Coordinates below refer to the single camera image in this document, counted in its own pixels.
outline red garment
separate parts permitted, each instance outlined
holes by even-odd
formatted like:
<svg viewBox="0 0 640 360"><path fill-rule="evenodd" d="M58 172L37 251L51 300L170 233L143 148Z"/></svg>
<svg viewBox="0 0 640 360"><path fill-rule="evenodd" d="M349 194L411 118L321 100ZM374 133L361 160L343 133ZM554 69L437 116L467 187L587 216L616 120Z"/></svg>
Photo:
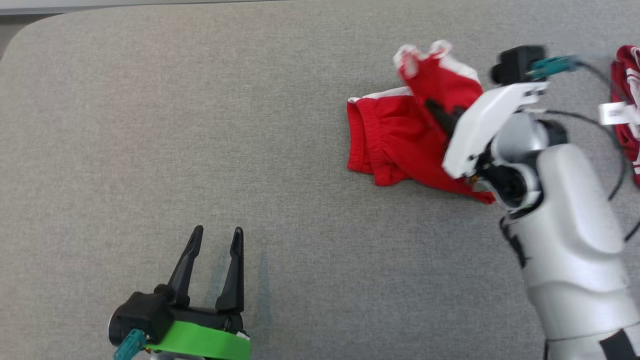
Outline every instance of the red garment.
<svg viewBox="0 0 640 360"><path fill-rule="evenodd" d="M611 64L611 81L625 92L629 101L637 104L640 101L640 49L625 45L618 49L618 60ZM611 94L613 101L622 101L615 91ZM640 186L640 141L634 136L632 124L615 125L618 141L622 145L627 158L634 164L634 182Z"/></svg>
<svg viewBox="0 0 640 360"><path fill-rule="evenodd" d="M423 83L411 81L409 85L421 96L440 102L446 111L453 106L468 108L482 93L479 82L460 79L459 74L438 66L440 60L421 64L415 79ZM378 186L415 179L432 188L473 196L487 204L494 202L493 194L473 192L465 179L451 179L444 171L442 160L448 139L420 105L424 101L416 100L408 88L350 98L348 168L373 174Z"/></svg>

